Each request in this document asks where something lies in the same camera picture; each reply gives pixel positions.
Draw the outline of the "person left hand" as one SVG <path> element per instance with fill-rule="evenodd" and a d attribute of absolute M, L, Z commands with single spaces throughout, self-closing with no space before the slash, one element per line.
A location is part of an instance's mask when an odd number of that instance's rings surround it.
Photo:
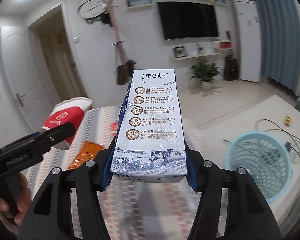
<path fill-rule="evenodd" d="M 10 207 L 5 200 L 0 198 L 0 220 L 3 222 L 7 230 L 14 235 L 18 234 L 17 226 L 21 226 L 24 216 L 31 203 L 31 190 L 28 187 L 28 181 L 26 177 L 19 173 L 19 188 L 21 189 L 19 199 L 17 201 L 18 213 L 14 216 L 13 222 L 11 222 L 5 213 L 10 211 Z"/>

